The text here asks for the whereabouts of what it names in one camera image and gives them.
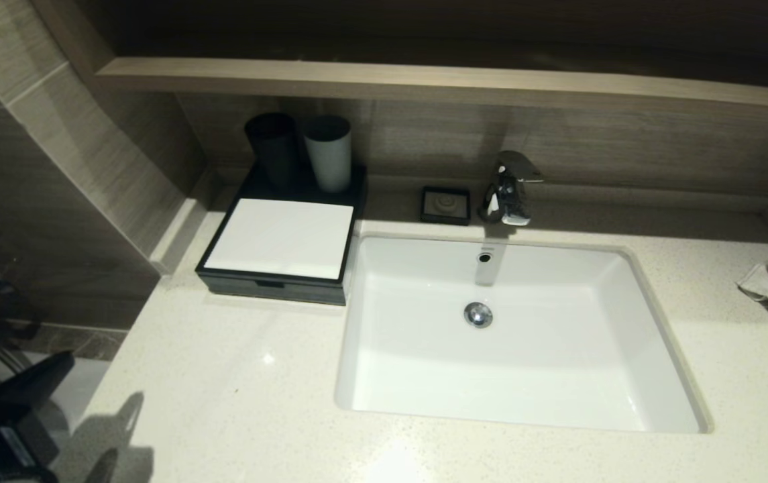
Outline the chrome drain plug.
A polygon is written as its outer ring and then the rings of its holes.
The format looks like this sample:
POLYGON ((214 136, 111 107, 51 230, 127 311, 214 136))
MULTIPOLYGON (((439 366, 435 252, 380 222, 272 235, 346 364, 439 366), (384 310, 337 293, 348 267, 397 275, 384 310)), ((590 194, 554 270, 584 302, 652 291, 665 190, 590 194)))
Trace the chrome drain plug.
POLYGON ((493 323, 494 315, 484 303, 472 302, 464 308, 463 318, 470 326, 485 328, 493 323))

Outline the black soap dish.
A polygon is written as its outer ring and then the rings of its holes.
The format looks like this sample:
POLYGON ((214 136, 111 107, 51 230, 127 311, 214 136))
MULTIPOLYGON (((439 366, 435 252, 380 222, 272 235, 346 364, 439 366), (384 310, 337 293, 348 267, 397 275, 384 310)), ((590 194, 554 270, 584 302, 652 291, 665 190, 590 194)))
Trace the black soap dish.
POLYGON ((470 191, 424 186, 420 220, 424 223, 468 226, 472 220, 470 191))

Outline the grey cup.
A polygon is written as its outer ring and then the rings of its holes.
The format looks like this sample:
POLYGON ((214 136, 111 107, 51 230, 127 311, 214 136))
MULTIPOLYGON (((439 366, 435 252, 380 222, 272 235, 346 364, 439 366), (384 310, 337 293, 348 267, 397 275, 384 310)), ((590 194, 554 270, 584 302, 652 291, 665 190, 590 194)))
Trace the grey cup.
POLYGON ((326 193, 349 188, 352 175, 352 126, 336 115, 320 115, 302 125, 302 135, 317 180, 326 193))

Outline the round black dish metal centre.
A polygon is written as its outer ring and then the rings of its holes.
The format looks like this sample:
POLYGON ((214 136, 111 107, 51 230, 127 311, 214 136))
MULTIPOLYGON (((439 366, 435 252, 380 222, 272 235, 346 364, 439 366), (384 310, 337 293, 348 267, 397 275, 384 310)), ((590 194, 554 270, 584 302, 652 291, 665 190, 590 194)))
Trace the round black dish metal centre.
POLYGON ((301 185, 300 150, 294 118, 285 113, 258 114, 243 126, 259 168, 283 195, 294 196, 301 185))

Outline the wooden wall shelf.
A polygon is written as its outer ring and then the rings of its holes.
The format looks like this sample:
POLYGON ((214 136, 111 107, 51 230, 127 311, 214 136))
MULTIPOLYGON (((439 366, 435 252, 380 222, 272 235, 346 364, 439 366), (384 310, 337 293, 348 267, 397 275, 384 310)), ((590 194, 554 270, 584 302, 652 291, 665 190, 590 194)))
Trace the wooden wall shelf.
POLYGON ((708 80, 423 65, 316 63, 270 59, 118 57, 96 73, 129 91, 371 98, 526 106, 589 96, 623 101, 709 102, 768 109, 768 88, 708 80))

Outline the white sink basin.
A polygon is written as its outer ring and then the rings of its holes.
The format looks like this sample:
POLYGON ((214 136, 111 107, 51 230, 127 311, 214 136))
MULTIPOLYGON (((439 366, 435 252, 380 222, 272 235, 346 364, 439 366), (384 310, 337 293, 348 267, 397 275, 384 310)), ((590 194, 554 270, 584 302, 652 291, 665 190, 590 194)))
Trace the white sink basin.
POLYGON ((708 422, 625 254, 442 239, 359 243, 341 409, 595 430, 708 422), (463 318, 472 302, 490 326, 463 318))

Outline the black plastic tray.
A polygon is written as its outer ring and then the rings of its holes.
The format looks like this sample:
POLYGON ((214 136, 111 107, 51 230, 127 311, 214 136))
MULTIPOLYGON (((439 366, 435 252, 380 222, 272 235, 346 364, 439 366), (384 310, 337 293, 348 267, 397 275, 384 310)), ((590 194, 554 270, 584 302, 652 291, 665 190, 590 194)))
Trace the black plastic tray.
POLYGON ((347 305, 347 295, 340 284, 316 284, 316 282, 297 282, 288 279, 221 277, 209 273, 200 273, 199 278, 215 294, 318 303, 319 305, 347 305))

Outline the grey toilet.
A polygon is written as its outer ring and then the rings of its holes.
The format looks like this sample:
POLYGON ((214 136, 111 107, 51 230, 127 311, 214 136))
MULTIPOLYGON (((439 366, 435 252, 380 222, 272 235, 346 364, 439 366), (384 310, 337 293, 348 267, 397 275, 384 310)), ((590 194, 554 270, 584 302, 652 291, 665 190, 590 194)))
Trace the grey toilet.
POLYGON ((38 412, 40 421, 58 447, 50 469, 59 483, 85 483, 95 467, 95 422, 87 407, 102 377, 67 377, 38 412))

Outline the chrome faucet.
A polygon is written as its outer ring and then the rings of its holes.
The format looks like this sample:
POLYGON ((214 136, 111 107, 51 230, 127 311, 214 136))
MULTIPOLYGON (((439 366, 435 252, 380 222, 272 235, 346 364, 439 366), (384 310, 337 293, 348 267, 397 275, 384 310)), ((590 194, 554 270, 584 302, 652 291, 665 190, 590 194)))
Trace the chrome faucet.
POLYGON ((524 227, 531 222, 525 184, 543 182, 542 172, 527 156, 512 150, 497 153, 495 171, 478 207, 484 223, 524 227))

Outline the white ribbed mat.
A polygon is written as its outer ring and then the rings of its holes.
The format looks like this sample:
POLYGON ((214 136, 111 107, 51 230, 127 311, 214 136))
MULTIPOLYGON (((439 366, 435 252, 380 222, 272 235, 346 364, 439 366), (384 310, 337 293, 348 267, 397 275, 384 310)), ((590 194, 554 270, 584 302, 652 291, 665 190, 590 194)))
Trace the white ribbed mat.
POLYGON ((228 212, 204 267, 338 279, 354 207, 242 198, 228 212))

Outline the black amenity tray with drawer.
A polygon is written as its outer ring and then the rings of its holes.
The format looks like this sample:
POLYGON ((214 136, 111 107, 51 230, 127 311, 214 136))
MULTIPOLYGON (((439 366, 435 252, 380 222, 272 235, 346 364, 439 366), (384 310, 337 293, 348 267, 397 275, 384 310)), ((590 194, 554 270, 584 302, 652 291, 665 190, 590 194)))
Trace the black amenity tray with drawer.
POLYGON ((309 167, 278 189, 254 166, 195 272, 214 294, 345 306, 367 191, 362 166, 340 193, 323 192, 309 167))

